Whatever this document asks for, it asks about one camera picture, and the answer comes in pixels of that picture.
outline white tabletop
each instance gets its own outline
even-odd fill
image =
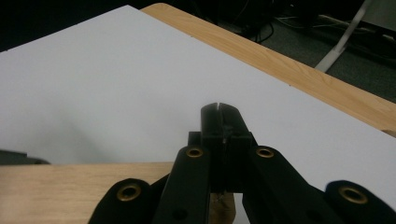
[[[55,164],[173,161],[214,102],[313,186],[396,208],[395,138],[134,8],[0,53],[0,148]]]

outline wooden table edge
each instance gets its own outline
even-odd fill
[[[141,11],[378,130],[396,136],[396,104],[390,101],[164,3]]]

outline dark floor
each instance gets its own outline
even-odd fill
[[[60,31],[117,7],[149,6],[155,0],[20,0],[0,3],[0,52]],[[189,1],[168,0],[199,15]],[[301,63],[315,67],[335,46],[345,27],[302,28],[293,19],[271,20],[273,35],[262,44]],[[271,33],[268,23],[261,36]],[[396,44],[371,32],[357,32],[328,74],[396,103]]]

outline white surface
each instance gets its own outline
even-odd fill
[[[213,102],[313,186],[396,207],[394,138],[131,7],[0,54],[0,148],[52,163],[173,161]]]

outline gray carpet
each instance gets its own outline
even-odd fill
[[[344,32],[339,27],[291,28],[277,20],[272,24],[274,34],[262,44],[311,67],[337,44]],[[262,28],[261,36],[270,33],[267,25]],[[327,74],[396,103],[395,46],[394,40],[370,32],[356,32]]]

